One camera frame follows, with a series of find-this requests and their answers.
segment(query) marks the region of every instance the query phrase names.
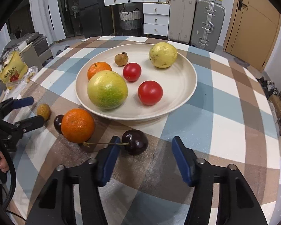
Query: yellow bag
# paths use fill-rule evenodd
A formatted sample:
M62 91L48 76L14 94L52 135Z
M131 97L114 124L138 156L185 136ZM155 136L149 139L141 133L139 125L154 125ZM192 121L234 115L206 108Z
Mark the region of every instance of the yellow bag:
M0 79L8 89L12 89L24 74L26 74L27 70L28 67L21 60L19 53L13 51L3 63L3 68L0 71Z

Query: table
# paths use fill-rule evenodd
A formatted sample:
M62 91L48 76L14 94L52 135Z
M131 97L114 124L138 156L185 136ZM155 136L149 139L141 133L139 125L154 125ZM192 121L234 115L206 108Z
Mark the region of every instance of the table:
M17 187L12 211L26 217L57 165L79 165L102 148L96 146L93 153L85 153L53 126L56 115L82 107L74 90L80 68L108 48L160 41L144 37L88 38L59 54L33 78L21 97L32 96L34 105L13 111L8 121L34 116L41 103L50 105L52 114L44 127L26 133L19 142L13 159ZM113 135L122 136L131 128L144 131L150 142L142 155L126 157L120 153L110 182L99 188L108 224L184 223L193 188L182 181L173 157L170 141L175 135L211 164L236 164L270 221L279 184L280 156L273 117L261 86L235 62L195 47L169 43L193 63L198 74L197 89L186 104L147 122L117 122L93 115L96 129L91 142L109 142ZM216 221L218 192L215 185L209 224ZM75 210L77 224L82 224L77 199Z

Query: tangerine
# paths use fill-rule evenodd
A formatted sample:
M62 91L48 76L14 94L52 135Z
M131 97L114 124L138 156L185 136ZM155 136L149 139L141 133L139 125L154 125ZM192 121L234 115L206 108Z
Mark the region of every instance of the tangerine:
M97 72L100 72L103 70L112 71L110 65L106 62L97 62L97 63L92 64L87 71L88 80L90 80L91 77L93 77Z
M95 130L93 117L83 109L69 110L61 121L61 132L64 137L73 143L87 141Z

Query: human hand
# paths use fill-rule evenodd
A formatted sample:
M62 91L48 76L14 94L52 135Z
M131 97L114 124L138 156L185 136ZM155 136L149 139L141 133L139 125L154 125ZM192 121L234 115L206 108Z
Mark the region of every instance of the human hand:
M9 166L5 160L4 155L2 154L2 152L0 152L0 170L4 173L6 173L9 170Z

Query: cable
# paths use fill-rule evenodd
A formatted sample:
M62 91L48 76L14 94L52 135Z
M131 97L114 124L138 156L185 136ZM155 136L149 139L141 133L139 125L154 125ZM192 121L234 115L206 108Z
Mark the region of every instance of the cable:
M26 221L26 219L25 219L25 218L21 217L20 215L18 215L18 214L16 214L16 213L14 213L14 212L12 212L12 211L6 210L6 212L7 212L7 213L10 213L10 214L13 214L13 215L15 215L15 216L17 216L17 217L19 217L19 218L23 219L24 221Z
M4 210L6 210L6 208L8 207L14 193L15 193L15 190L16 190L16 180L17 180L17 177L16 177L16 169L15 169L15 166L13 164L13 160L11 159L5 145L3 144L1 138L0 138L0 151L2 152L3 156L5 157L5 160L10 168L10 190L8 192L8 195L6 196L5 198L5 201L3 202L3 205L2 205L2 208Z

